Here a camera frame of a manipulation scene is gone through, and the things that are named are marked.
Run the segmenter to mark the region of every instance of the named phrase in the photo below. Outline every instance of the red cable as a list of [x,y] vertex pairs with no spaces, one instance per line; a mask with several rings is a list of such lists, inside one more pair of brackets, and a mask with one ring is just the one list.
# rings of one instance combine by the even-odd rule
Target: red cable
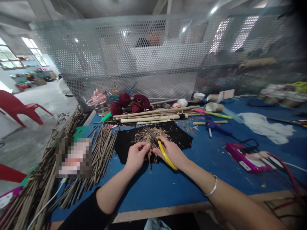
[[295,190],[295,194],[296,194],[296,198],[295,198],[294,201],[291,201],[291,202],[282,204],[282,205],[277,206],[277,207],[275,207],[275,208],[273,209],[273,210],[277,210],[277,209],[286,207],[286,206],[288,206],[289,204],[292,204],[292,203],[294,203],[294,202],[296,202],[296,201],[299,201],[299,200],[300,200],[300,191],[299,191],[299,189],[298,189],[297,183],[296,183],[296,181],[295,181],[295,179],[294,179],[292,173],[290,172],[288,166],[287,166],[281,159],[279,159],[277,156],[275,156],[275,155],[273,155],[273,154],[271,154],[271,153],[268,153],[268,154],[271,155],[272,157],[274,157],[276,160],[278,160],[278,161],[281,163],[281,165],[287,170],[287,172],[288,172],[288,174],[289,174],[289,176],[290,176],[290,179],[291,179],[291,181],[292,181],[292,183],[293,183],[294,190]]

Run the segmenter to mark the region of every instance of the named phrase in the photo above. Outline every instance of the cardboard box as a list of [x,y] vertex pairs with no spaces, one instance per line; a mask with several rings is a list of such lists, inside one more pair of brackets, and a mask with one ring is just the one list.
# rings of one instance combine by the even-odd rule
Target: cardboard box
[[47,84],[47,82],[46,82],[43,78],[36,78],[36,79],[34,80],[34,82],[35,82],[35,84],[37,84],[37,85],[46,85],[46,84]]
[[49,71],[50,73],[50,76],[53,80],[56,80],[57,79],[57,76],[55,75],[55,73],[53,71]]

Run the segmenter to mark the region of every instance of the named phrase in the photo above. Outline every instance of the person's left hand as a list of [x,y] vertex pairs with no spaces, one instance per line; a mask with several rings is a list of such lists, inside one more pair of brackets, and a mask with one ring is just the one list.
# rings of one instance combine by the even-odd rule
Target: person's left hand
[[128,158],[124,169],[136,174],[146,160],[145,155],[150,151],[150,144],[138,142],[129,148]]

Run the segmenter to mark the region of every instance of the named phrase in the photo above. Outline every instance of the white ball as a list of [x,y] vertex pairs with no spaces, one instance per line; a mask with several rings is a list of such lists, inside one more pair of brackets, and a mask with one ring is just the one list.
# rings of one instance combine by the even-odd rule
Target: white ball
[[186,107],[188,105],[188,101],[184,98],[179,99],[177,103],[181,104],[181,107]]

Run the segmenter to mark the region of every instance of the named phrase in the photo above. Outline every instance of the hand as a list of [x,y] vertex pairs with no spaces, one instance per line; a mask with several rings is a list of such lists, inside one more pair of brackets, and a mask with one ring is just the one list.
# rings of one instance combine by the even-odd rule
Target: hand
[[150,150],[150,144],[139,142],[129,148],[128,158],[124,169],[136,174],[146,160],[145,155]]
[[[174,142],[168,141],[163,136],[158,136],[158,139],[163,144],[164,150],[170,161],[173,163],[174,166],[181,169],[182,166],[189,160],[185,154],[181,151],[181,149],[176,145]],[[166,159],[164,158],[160,149],[153,149],[153,153],[161,157],[166,163]]]

